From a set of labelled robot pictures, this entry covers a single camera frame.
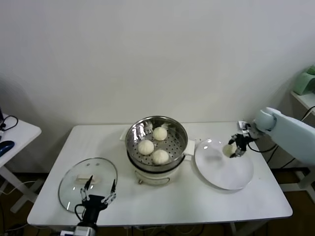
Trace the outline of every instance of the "electric steamer pot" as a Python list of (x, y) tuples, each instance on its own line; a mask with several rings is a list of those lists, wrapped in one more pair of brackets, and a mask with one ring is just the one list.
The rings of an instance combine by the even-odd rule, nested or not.
[[(153, 130), (163, 127), (167, 130), (167, 137), (163, 141), (153, 138)], [(169, 160), (162, 165), (156, 165), (150, 155), (141, 155), (138, 144), (142, 140), (150, 140), (154, 143), (155, 151), (162, 149), (169, 154)], [(127, 155), (133, 166), (143, 174), (150, 176), (162, 176), (177, 168), (185, 158), (185, 155), (193, 155), (194, 141), (188, 140), (184, 127), (176, 120), (162, 116), (152, 116), (136, 122), (126, 133), (125, 145)]]

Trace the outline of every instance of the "black cable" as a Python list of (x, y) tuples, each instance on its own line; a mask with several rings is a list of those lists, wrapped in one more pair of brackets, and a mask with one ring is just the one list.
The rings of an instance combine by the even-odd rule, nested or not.
[(2, 214), (2, 229), (3, 229), (3, 233), (5, 233), (4, 211), (3, 211), (1, 202), (0, 202), (0, 208), (1, 208), (1, 214)]
[[(15, 119), (16, 119), (15, 125), (11, 126), (10, 128), (4, 129), (5, 126), (6, 126), (6, 125), (5, 125), (5, 121), (6, 121), (6, 119), (8, 119), (8, 118), (15, 118)], [(8, 131), (9, 129), (12, 129), (12, 128), (14, 128), (15, 126), (17, 126), (18, 123), (19, 123), (19, 119), (18, 119), (17, 117), (15, 117), (15, 116), (7, 116), (7, 117), (4, 118), (4, 120), (2, 121), (2, 123), (1, 123), (1, 125), (0, 125), (0, 129), (1, 129), (1, 131)]]
[(200, 236), (200, 235), (202, 235), (204, 229), (205, 229), (205, 225), (202, 225), (201, 231), (200, 231), (199, 233), (197, 233), (195, 236)]
[(305, 112), (305, 114), (303, 115), (303, 117), (302, 117), (301, 120), (303, 120), (303, 119), (306, 117), (307, 113), (310, 112), (310, 110), (312, 110), (313, 108), (315, 108), (315, 106), (310, 107), (310, 108)]
[(83, 205), (82, 205), (82, 204), (77, 204), (77, 205), (74, 207), (74, 213), (75, 213), (75, 215), (78, 217), (78, 219), (79, 219), (80, 221), (82, 221), (81, 217), (79, 216), (79, 214), (78, 214), (78, 212), (77, 212), (77, 207), (83, 207)]
[[(302, 121), (302, 120), (308, 115), (308, 113), (309, 113), (313, 108), (315, 108), (315, 106), (310, 107), (310, 108), (304, 113), (304, 115), (303, 115), (303, 117), (300, 119), (300, 121)], [(274, 156), (274, 154), (275, 154), (276, 150), (278, 149), (278, 147), (279, 147), (279, 146), (277, 146), (276, 149), (272, 152), (272, 154), (270, 155), (270, 157), (269, 157), (267, 163), (270, 162), (271, 158)], [(294, 159), (290, 160), (290, 161), (289, 161), (288, 163), (286, 163), (284, 166), (280, 167), (280, 169), (282, 169), (282, 168), (284, 168), (285, 166), (287, 166), (288, 164), (290, 164), (293, 160), (294, 160)]]
[(293, 158), (292, 160), (290, 160), (288, 163), (286, 163), (284, 166), (282, 166), (282, 167), (280, 167), (280, 169), (282, 169), (282, 168), (284, 168), (284, 167), (286, 167), (288, 164), (290, 164), (292, 161), (294, 161), (295, 160), (295, 158)]
[(279, 147), (279, 146), (277, 146), (277, 147), (275, 148), (275, 150), (272, 152), (272, 154), (270, 155), (270, 157), (269, 157), (269, 159), (268, 159), (268, 161), (267, 161), (267, 164), (270, 162), (271, 158), (274, 156), (274, 154), (275, 154), (276, 150), (278, 149), (278, 147)]
[(248, 143), (248, 147), (250, 148), (250, 150), (255, 151), (255, 152), (260, 152), (260, 153), (269, 152), (269, 151), (271, 151), (272, 149), (274, 149), (276, 146), (277, 146), (277, 145), (275, 144), (275, 145), (273, 145), (271, 148), (269, 148), (269, 149), (267, 149), (267, 150), (265, 150), (265, 151), (258, 151), (258, 150), (253, 149), (253, 148), (250, 146), (250, 144)]

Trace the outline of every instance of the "floor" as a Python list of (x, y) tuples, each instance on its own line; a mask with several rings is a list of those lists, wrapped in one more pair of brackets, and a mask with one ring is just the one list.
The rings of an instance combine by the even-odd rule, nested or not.
[[(278, 183), (298, 182), (297, 177), (292, 172), (275, 172)], [(22, 181), (36, 180), (37, 176), (19, 176)], [(9, 192), (12, 186), (9, 184), (5, 192)], [(253, 236), (312, 236), (315, 235), (315, 204), (306, 192), (285, 193), (293, 208), (293, 216), (287, 219), (271, 220), (256, 232)], [(10, 208), (19, 199), (21, 193), (13, 191), (9, 196), (0, 195), (1, 212), (4, 214), (4, 228), (17, 228), (26, 224), (26, 218), (32, 208), (32, 203), (27, 202), (16, 214), (10, 212)], [(243, 223), (237, 223), (236, 227), (241, 227)], [(0, 231), (2, 227), (2, 215), (0, 214)], [(50, 229), (38, 229), (26, 225), (19, 231), (8, 231), (8, 236), (49, 236)], [(231, 236), (229, 224), (206, 224), (206, 225), (186, 225), (167, 226), (165, 228), (139, 230), (116, 228), (100, 228), (99, 236)]]

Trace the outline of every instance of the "table leg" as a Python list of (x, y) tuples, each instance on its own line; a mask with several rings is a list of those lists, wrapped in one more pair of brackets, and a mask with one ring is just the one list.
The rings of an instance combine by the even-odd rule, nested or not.
[(0, 175), (5, 178), (14, 187), (20, 190), (32, 203), (35, 202), (37, 194), (29, 190), (16, 176), (11, 173), (5, 166), (0, 168)]
[(257, 220), (246, 223), (241, 229), (233, 233), (234, 236), (247, 236), (266, 224), (268, 220)]
[[(36, 191), (43, 185), (44, 181), (42, 179), (36, 180), (36, 182), (30, 187), (31, 191)], [(23, 195), (14, 205), (11, 207), (11, 212), (16, 213), (28, 200), (28, 198)]]
[(5, 180), (4, 183), (0, 187), (0, 196), (4, 192), (7, 185), (8, 185), (8, 181)]

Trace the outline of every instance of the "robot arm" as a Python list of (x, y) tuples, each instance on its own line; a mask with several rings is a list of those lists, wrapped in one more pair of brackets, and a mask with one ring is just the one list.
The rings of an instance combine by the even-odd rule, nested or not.
[[(237, 139), (234, 135), (230, 140), (230, 142), (236, 142), (238, 150), (244, 150), (244, 145), (267, 134), (294, 158), (303, 163), (315, 165), (315, 129), (297, 119), (287, 117), (280, 111), (267, 107), (260, 110), (253, 123), (247, 123), (242, 130), (242, 138), (239, 136)], [(235, 156), (241, 156), (238, 153), (239, 151), (236, 151)]]

